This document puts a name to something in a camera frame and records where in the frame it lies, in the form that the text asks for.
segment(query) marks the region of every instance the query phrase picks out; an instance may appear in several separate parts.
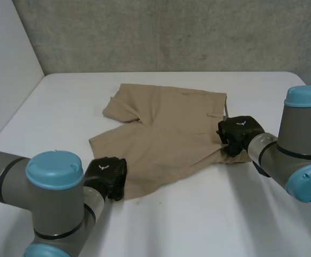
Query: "white wall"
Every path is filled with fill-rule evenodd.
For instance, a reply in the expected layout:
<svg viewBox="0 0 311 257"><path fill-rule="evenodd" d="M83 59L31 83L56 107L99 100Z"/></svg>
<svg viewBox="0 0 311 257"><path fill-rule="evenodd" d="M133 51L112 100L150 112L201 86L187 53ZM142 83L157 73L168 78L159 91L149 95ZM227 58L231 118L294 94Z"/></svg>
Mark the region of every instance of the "white wall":
<svg viewBox="0 0 311 257"><path fill-rule="evenodd" d="M0 0L0 131L44 77L11 0Z"/></svg>

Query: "black ring band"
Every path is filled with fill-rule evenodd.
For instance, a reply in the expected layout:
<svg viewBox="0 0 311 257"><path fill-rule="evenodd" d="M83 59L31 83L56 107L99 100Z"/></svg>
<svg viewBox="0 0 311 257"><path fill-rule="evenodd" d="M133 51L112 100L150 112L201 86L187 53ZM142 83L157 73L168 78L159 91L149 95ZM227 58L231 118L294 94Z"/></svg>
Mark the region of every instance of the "black ring band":
<svg viewBox="0 0 311 257"><path fill-rule="evenodd" d="M96 214L94 213L94 211L90 208L89 205L87 205L86 203L84 204L84 208L87 209L87 211L92 215L94 222L96 222Z"/></svg>
<svg viewBox="0 0 311 257"><path fill-rule="evenodd" d="M83 223L84 223L84 219L82 219L82 221L77 226L75 226L72 230L70 230L69 232L62 233L60 235L47 236L47 235L43 235L41 233L38 233L35 229L34 229L34 233L38 237L45 239L45 240L62 239L62 238L68 237L68 236L72 235L73 233L77 232L80 229L80 227L83 225Z"/></svg>
<svg viewBox="0 0 311 257"><path fill-rule="evenodd" d="M0 176L0 202L2 203L6 203L3 199L3 196L2 196L2 187L3 187L3 181L5 179L5 176L8 174L9 170L18 162L24 160L24 159L27 159L26 157L21 157L21 158L18 158L14 161L12 161L11 163L9 163L3 170L1 176Z"/></svg>
<svg viewBox="0 0 311 257"><path fill-rule="evenodd" d="M294 158L311 160L311 155L294 153L294 152L288 151L284 148L281 148L281 146L279 146L279 145L277 145L277 150L279 150L281 153L283 153L285 155L288 155L288 156L291 156Z"/></svg>
<svg viewBox="0 0 311 257"><path fill-rule="evenodd" d="M277 141L273 141L271 143L268 143L264 148L263 150L261 151L261 153L259 154L259 158L258 158L258 163L259 163L259 166L262 167L262 157L263 157L263 154L265 153L265 151L272 145L276 144Z"/></svg>

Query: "gray robot arm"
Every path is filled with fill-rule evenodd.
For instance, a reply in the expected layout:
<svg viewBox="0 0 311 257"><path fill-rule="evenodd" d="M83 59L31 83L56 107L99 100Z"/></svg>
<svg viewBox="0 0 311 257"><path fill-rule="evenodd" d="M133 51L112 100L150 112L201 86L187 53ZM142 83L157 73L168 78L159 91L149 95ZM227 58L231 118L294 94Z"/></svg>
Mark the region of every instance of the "gray robot arm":
<svg viewBox="0 0 311 257"><path fill-rule="evenodd" d="M288 90L278 138L257 133L246 145L261 174L297 200L311 202L311 86Z"/></svg>
<svg viewBox="0 0 311 257"><path fill-rule="evenodd" d="M108 177L105 187L89 168L84 176L80 158L65 151L32 159L0 152L0 202L32 213L35 238L24 257L79 255L109 188L126 173Z"/></svg>

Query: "gray wall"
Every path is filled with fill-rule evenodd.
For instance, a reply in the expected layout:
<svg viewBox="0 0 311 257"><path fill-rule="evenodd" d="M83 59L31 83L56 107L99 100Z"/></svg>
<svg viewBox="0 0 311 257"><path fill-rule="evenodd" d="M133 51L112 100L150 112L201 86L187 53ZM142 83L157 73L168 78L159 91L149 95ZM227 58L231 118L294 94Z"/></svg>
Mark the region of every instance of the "gray wall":
<svg viewBox="0 0 311 257"><path fill-rule="evenodd" d="M13 0L46 74L290 71L311 84L311 0Z"/></svg>

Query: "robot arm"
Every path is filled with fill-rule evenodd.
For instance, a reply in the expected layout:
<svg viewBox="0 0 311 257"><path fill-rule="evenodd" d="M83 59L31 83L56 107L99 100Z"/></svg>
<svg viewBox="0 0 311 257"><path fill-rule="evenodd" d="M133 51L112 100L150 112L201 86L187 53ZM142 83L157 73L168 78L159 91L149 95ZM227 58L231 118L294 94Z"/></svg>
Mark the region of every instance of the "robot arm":
<svg viewBox="0 0 311 257"><path fill-rule="evenodd" d="M273 178L301 202L311 202L311 86L288 90L278 138L249 116L219 124L225 152L246 150L259 173Z"/></svg>
<svg viewBox="0 0 311 257"><path fill-rule="evenodd" d="M117 158L93 160L84 175L70 152L32 159L0 152L0 202L32 213L35 237L23 256L77 257L106 197L122 198L126 174L125 160Z"/></svg>

